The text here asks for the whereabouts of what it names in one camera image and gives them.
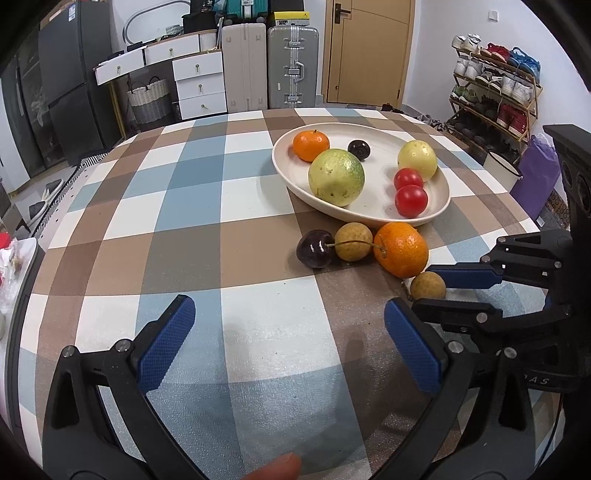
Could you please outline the person's left hand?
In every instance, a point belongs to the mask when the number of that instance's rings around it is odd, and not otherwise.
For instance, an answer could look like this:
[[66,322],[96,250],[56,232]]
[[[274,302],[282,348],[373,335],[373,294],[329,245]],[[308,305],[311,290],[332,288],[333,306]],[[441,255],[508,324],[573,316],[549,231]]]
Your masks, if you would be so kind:
[[296,480],[300,474],[301,458],[294,453],[287,453],[250,472],[243,480]]

